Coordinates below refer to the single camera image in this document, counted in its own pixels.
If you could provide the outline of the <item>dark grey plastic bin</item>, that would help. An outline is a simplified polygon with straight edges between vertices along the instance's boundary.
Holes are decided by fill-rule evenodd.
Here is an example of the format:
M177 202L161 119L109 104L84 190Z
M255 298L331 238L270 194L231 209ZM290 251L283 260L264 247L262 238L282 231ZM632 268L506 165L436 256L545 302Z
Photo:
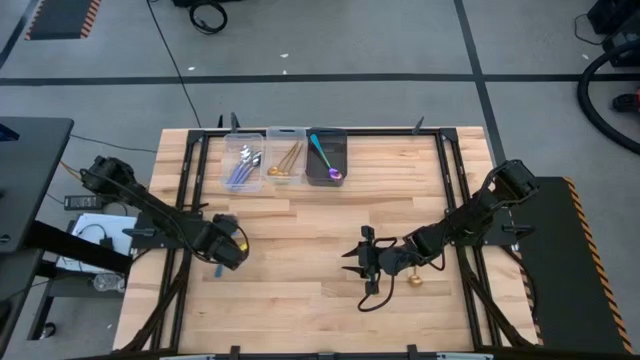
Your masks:
M311 143L310 136L315 134L330 161L338 169L343 178L333 180L329 177L328 168L318 151ZM312 186L340 187L348 174L348 134L340 128L310 128L307 130L308 150L306 160L306 178Z

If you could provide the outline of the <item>black side table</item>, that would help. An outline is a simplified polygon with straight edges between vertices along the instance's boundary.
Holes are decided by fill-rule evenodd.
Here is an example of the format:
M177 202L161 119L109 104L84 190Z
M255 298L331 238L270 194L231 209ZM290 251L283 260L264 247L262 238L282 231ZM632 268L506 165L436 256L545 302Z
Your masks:
M69 234L36 215L73 126L69 118L0 116L0 356L43 254L60 250Z

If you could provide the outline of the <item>clear water bottle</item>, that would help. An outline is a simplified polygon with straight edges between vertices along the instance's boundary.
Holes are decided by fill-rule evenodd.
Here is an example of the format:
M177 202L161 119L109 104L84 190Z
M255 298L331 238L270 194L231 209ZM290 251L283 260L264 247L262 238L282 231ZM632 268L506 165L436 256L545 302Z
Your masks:
M92 280L93 287L99 292L115 291L124 293L126 290L125 279L115 273L100 273Z

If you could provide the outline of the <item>black equipment box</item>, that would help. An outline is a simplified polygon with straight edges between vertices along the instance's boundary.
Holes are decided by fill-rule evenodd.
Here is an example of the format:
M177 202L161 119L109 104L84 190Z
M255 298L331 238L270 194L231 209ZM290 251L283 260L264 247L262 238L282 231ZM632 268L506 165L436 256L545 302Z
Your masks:
M594 32L605 36L605 52L640 41L640 0L597 0L587 18Z

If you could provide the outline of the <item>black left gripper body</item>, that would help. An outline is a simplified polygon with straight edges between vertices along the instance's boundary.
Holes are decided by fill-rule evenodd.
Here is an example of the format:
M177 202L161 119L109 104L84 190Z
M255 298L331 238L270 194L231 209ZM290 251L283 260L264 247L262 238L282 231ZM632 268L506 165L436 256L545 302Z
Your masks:
M212 222L207 223L197 236L197 253L210 262L236 270L249 256L241 246Z

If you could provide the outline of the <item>black metal table frame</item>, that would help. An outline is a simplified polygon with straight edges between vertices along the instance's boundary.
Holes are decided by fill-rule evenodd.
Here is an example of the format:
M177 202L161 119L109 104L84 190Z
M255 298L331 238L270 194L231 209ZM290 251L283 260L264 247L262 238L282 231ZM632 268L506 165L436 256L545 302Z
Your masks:
M209 145L203 177L204 213L238 217L251 243L249 259L214 277L193 261L178 348L183 353L397 352L469 350L473 343L457 254L445 268L422 267L384 280L364 295L347 266L364 225L380 237L402 236L440 220L447 205L431 134L368 129L348 140L348 175L340 187L265 183L230 193L220 183L223 141Z

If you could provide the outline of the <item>clear plastic bin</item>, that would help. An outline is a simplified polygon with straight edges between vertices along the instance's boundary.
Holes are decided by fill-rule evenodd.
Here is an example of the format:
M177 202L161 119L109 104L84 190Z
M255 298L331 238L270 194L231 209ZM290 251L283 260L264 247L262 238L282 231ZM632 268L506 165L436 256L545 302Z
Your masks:
M259 133L233 133L223 138L220 183L230 192L254 193L263 187L264 138Z
M263 153L264 179L274 185L301 185L305 177L307 144L304 127L269 127Z

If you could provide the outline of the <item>white paper sheet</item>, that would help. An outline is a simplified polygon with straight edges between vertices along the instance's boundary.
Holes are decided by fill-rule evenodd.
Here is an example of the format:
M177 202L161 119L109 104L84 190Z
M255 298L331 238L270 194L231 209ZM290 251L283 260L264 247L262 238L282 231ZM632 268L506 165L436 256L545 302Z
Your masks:
M58 265L82 272L127 274L132 264L132 229L135 217L86 213L81 215L71 232L63 237Z

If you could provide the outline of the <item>red and black tool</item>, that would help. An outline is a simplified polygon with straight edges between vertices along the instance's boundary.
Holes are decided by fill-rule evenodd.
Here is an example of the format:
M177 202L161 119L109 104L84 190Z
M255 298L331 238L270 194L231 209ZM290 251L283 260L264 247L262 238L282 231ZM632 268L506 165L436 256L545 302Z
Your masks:
M620 113L639 113L640 112L640 89L634 93L626 93L616 96L612 102L613 110Z

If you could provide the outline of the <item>rainbow spoon teal handle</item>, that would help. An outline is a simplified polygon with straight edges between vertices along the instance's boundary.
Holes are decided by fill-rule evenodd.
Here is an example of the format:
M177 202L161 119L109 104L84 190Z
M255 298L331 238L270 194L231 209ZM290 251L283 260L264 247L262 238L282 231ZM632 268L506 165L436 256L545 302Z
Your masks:
M343 178L343 176L342 176L342 174L340 173L340 171L339 171L338 169L334 168L334 167L331 165L330 161L328 160L328 158L327 158L327 156L326 156L326 154L325 154L325 152L324 152L324 150L323 150L323 148L322 148L322 146L321 146L321 144L320 144L319 138L318 138L315 134L312 134L312 135L310 136L310 140L311 140L311 143L312 143L312 144L314 145L314 147L316 148L316 150L318 151L318 153L319 153L319 155L320 155L321 159L324 161L325 165L327 166L327 168L328 168L328 174L329 174L329 177L330 177L331 179L333 179L333 180L340 180L340 179L342 179L342 178Z

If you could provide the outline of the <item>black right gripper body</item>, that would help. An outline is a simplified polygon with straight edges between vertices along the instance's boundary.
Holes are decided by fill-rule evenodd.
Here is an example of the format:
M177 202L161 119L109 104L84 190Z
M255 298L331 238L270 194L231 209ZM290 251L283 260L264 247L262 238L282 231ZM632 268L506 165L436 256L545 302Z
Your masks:
M379 293L380 266L376 254L375 231L372 227L361 227L361 235L364 240L360 243L361 277L365 280L365 294L376 295Z

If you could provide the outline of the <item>black mat hazard-striped edge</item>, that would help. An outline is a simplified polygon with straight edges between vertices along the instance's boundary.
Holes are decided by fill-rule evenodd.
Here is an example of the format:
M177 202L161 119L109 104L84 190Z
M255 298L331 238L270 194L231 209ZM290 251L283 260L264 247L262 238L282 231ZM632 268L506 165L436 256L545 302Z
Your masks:
M87 38L101 0L40 0L24 39L73 40Z
M544 349L631 355L613 289L569 178L540 177L539 191L512 209L521 261L535 288L534 329Z

